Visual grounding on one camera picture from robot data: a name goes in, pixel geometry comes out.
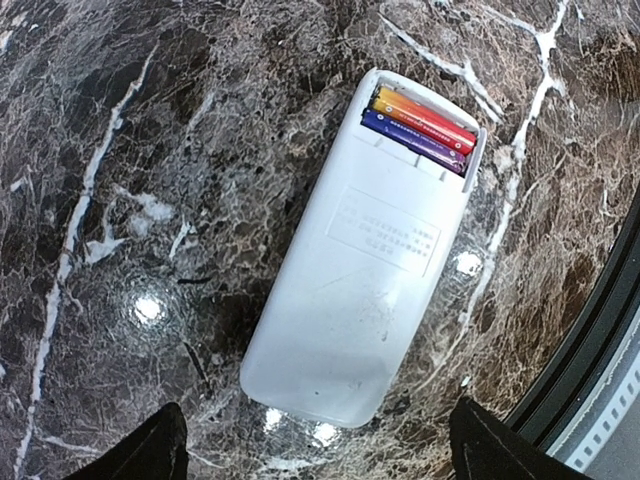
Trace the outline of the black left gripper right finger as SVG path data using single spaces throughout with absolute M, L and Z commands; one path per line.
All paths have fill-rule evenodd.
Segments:
M 457 479 L 584 479 L 586 476 L 536 449 L 470 397 L 449 416 Z

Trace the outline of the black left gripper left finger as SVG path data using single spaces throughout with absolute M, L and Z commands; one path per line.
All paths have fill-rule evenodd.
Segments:
M 180 406 L 169 402 L 97 460 L 66 479 L 185 480 L 187 426 Z

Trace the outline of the grey remote control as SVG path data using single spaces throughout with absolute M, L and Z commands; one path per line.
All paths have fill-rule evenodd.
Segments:
M 361 124 L 382 86 L 476 136 L 464 176 Z M 388 70 L 363 77 L 244 356 L 250 399 L 345 428 L 374 416 L 442 274 L 486 142 L 431 89 Z

